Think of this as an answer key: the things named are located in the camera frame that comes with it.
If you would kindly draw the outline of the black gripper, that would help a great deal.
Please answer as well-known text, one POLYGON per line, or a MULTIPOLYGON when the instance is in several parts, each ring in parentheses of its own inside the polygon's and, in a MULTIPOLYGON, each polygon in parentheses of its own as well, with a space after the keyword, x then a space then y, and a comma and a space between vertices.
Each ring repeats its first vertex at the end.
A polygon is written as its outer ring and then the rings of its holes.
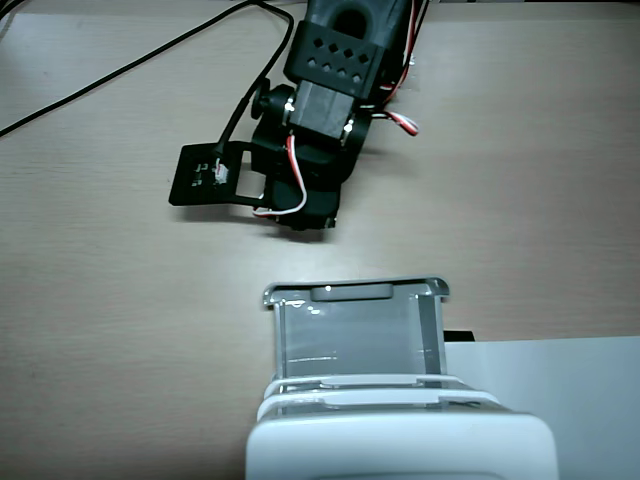
MULTIPOLYGON (((251 105, 251 117, 258 121, 251 139, 252 169, 268 182, 295 184, 285 146, 293 136, 306 188, 338 191, 354 170, 371 124, 356 107, 353 97, 308 81, 274 88, 262 81, 251 105)), ((300 211, 276 222, 295 231, 333 228, 339 206, 339 192, 309 192, 300 211)))

